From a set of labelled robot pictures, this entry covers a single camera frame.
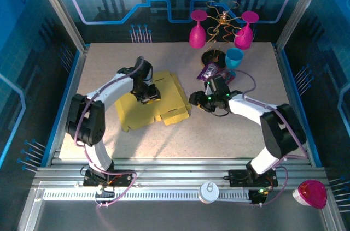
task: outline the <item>cyan plastic cup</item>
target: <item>cyan plastic cup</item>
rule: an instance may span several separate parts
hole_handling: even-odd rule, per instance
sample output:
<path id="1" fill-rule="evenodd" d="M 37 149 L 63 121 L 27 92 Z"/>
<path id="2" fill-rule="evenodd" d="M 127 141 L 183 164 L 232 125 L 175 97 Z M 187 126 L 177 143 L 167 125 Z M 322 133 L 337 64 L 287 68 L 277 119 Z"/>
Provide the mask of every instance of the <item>cyan plastic cup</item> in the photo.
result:
<path id="1" fill-rule="evenodd" d="M 236 69 L 242 62 L 244 52 L 238 48 L 229 48 L 226 52 L 226 67 L 227 69 Z"/>

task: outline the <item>pink wine glass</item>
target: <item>pink wine glass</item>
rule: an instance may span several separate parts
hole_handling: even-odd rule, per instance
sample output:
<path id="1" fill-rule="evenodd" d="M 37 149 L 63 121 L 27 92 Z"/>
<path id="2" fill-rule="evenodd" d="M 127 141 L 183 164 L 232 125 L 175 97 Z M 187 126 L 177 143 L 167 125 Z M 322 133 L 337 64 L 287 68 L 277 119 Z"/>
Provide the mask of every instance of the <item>pink wine glass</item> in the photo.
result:
<path id="1" fill-rule="evenodd" d="M 190 45 L 193 48 L 199 49 L 206 44 L 206 31 L 200 22 L 204 21 L 207 17 L 208 14 L 203 10 L 195 10 L 191 13 L 191 18 L 197 21 L 197 25 L 190 32 Z"/>
<path id="2" fill-rule="evenodd" d="M 235 47 L 246 50 L 250 48 L 250 45 L 253 41 L 253 31 L 250 29 L 250 23 L 256 23 L 259 21 L 259 15 L 253 11 L 245 11 L 242 14 L 242 19 L 247 22 L 247 25 L 244 26 L 235 37 Z"/>

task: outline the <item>robotic arm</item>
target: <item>robotic arm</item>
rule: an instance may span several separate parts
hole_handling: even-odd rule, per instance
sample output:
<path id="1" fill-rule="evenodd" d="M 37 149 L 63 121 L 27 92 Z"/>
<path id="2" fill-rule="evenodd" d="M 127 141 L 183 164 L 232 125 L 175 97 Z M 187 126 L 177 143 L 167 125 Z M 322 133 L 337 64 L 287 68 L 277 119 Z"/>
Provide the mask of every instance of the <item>robotic arm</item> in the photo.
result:
<path id="1" fill-rule="evenodd" d="M 89 177 L 95 174 L 98 175 L 98 170 L 114 171 L 113 161 L 108 156 L 102 140 L 106 129 L 104 113 L 115 101 L 127 93 L 132 93 L 142 104 L 160 99 L 160 93 L 156 86 L 152 84 L 152 78 L 152 65 L 139 57 L 134 67 L 120 69 L 111 81 L 96 91 L 85 96 L 76 94 L 72 98 L 66 132 L 74 139 L 79 120 L 84 115 L 78 129 L 77 141 L 85 145 L 89 157 Z M 83 114 L 89 103 L 90 106 L 86 114 Z M 109 176 L 99 174 L 99 177 L 105 178 L 107 181 Z"/>
<path id="2" fill-rule="evenodd" d="M 272 169 L 284 156 L 299 146 L 273 109 L 277 109 L 291 126 L 301 144 L 306 141 L 305 133 L 292 108 L 288 104 L 280 106 L 258 102 L 243 97 L 240 91 L 230 92 L 221 75 L 212 77 L 206 82 L 206 91 L 191 94 L 189 102 L 206 112 L 215 112 L 216 108 L 228 113 L 242 115 L 261 126 L 265 148 L 247 164 L 247 182 L 254 180 Z"/>

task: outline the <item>enclosure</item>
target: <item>enclosure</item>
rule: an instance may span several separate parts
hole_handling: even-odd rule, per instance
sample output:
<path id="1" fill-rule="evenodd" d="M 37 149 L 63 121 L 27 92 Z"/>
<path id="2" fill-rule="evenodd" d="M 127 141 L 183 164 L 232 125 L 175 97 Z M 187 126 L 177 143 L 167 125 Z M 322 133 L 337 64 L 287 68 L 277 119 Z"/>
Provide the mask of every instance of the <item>enclosure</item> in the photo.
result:
<path id="1" fill-rule="evenodd" d="M 11 205 L 0 210 L 2 230 L 350 228 L 350 0 L 0 1 L 0 187 L 2 204 Z M 195 10 L 207 15 L 200 22 L 205 45 L 197 49 L 189 43 Z M 308 159 L 282 163 L 288 176 L 276 170 L 279 185 L 271 196 L 281 189 L 282 195 L 262 208 L 235 203 L 249 188 L 224 180 L 265 147 L 261 127 L 186 103 L 204 90 L 197 79 L 202 55 L 237 47 L 247 11 L 259 15 L 248 24 L 253 42 L 237 68 L 256 80 L 248 95 L 290 104 L 307 136 Z M 224 12 L 229 22 L 220 22 Z M 96 191 L 83 187 L 84 149 L 65 132 L 68 110 L 76 93 L 97 90 L 138 56 L 152 64 L 154 75 L 175 77 L 186 100 L 174 108 L 179 122 L 167 122 L 174 116 L 162 113 L 128 132 L 118 103 L 106 110 L 107 153 L 116 169 L 134 170 L 137 178 L 121 201 L 100 209 Z M 231 91 L 252 87 L 241 73 L 229 83 Z M 174 102 L 166 89 L 161 94 L 163 102 Z M 141 113 L 128 115 L 141 119 Z M 298 204 L 291 194 L 309 179 L 326 186 L 322 210 Z M 198 198 L 206 181 L 220 189 L 209 205 Z"/>

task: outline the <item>speckled table surface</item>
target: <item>speckled table surface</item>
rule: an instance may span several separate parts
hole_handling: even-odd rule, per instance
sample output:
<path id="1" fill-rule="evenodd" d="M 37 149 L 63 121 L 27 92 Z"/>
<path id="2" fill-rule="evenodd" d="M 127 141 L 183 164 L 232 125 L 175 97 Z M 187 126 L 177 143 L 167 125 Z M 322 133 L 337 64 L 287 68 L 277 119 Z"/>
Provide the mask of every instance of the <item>speckled table surface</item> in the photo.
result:
<path id="1" fill-rule="evenodd" d="M 223 45 L 221 50 L 227 51 L 229 47 Z M 196 77 L 202 70 L 201 55 L 205 49 L 193 49 L 189 43 L 91 44 L 78 93 L 94 91 L 117 70 L 133 66 L 138 56 L 144 56 L 155 72 L 176 73 L 186 95 L 190 96 L 204 89 L 203 82 Z M 245 52 L 239 69 L 257 81 L 256 90 L 248 93 L 250 97 L 271 104 L 288 102 L 271 43 L 253 43 Z M 251 79 L 243 74 L 237 74 L 230 84 L 231 90 L 239 91 L 252 86 Z M 189 119 L 175 125 L 154 122 L 126 133 L 121 130 L 115 106 L 111 106 L 106 111 L 103 140 L 112 158 L 255 157 L 265 146 L 258 124 L 239 115 L 215 117 L 199 108 L 193 108 Z M 83 150 L 74 146 L 68 134 L 62 143 L 60 158 L 85 158 Z"/>

